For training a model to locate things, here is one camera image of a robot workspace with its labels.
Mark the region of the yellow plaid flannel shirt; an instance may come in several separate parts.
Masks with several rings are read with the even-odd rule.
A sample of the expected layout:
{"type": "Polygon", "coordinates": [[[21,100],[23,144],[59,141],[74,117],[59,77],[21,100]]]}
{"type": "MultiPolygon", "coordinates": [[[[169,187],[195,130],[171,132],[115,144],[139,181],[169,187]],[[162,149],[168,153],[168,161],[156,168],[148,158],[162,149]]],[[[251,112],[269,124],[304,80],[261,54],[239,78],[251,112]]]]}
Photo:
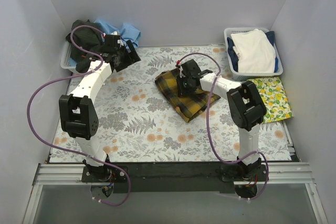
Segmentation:
{"type": "Polygon", "coordinates": [[[155,78],[155,85],[178,115],[189,123],[206,111],[209,92],[197,89],[191,94],[180,95],[177,85],[179,76],[177,69],[162,72],[155,78]]]}

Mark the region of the black pinstripe shirt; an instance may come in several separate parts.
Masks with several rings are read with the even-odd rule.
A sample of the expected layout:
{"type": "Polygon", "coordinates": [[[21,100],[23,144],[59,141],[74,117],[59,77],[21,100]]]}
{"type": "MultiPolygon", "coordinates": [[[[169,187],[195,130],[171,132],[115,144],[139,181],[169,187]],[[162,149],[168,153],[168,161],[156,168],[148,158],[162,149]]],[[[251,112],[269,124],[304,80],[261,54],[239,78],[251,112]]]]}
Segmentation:
{"type": "MultiPolygon", "coordinates": [[[[71,29],[73,30],[76,27],[82,26],[82,25],[95,27],[96,29],[103,31],[103,28],[99,24],[93,23],[90,20],[83,21],[79,19],[76,20],[72,24],[71,29]]],[[[99,52],[99,50],[103,46],[103,40],[102,40],[102,34],[98,32],[97,30],[92,29],[92,28],[87,28],[87,27],[79,28],[74,32],[73,40],[82,49],[95,52],[99,54],[104,60],[106,60],[107,54],[103,52],[99,52]]],[[[99,60],[99,57],[96,57],[91,54],[87,54],[79,50],[76,46],[74,46],[70,39],[70,33],[66,36],[66,41],[68,41],[71,44],[70,58],[75,62],[76,73],[83,73],[84,70],[88,70],[88,68],[85,68],[87,66],[86,63],[81,64],[83,60],[85,62],[87,61],[86,58],[92,58],[92,59],[99,60]]]]}

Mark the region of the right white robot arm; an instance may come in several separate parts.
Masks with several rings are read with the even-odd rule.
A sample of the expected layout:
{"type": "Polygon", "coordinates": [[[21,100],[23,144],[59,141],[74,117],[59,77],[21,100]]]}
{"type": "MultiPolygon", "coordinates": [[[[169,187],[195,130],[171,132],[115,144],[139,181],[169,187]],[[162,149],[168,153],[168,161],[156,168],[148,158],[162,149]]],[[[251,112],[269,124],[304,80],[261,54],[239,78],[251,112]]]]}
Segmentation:
{"type": "Polygon", "coordinates": [[[197,89],[209,92],[206,108],[206,127],[211,149],[216,158],[229,166],[229,173],[248,181],[257,177],[261,168],[259,151],[259,131],[266,115],[265,104],[257,87],[251,81],[243,83],[221,77],[220,73],[210,70],[202,71],[195,60],[176,64],[179,75],[176,78],[178,94],[190,95],[197,89]],[[209,127],[209,106],[212,95],[226,99],[230,115],[239,131],[239,153],[235,161],[222,159],[215,150],[209,127]]]}

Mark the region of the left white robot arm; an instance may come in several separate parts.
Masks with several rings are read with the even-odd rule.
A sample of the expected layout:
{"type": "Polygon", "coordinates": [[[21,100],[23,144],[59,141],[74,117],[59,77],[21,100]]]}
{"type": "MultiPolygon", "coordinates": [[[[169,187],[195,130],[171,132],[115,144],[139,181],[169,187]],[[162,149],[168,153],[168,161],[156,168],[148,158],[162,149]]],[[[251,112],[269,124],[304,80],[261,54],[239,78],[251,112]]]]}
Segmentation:
{"type": "Polygon", "coordinates": [[[95,181],[106,182],[112,176],[112,168],[106,165],[109,157],[96,136],[99,119],[95,99],[113,71],[119,72],[138,61],[140,57],[130,40],[122,42],[119,35],[106,35],[97,55],[85,54],[77,64],[76,71],[85,74],[81,82],[59,99],[61,128],[86,154],[83,163],[95,181]]]}

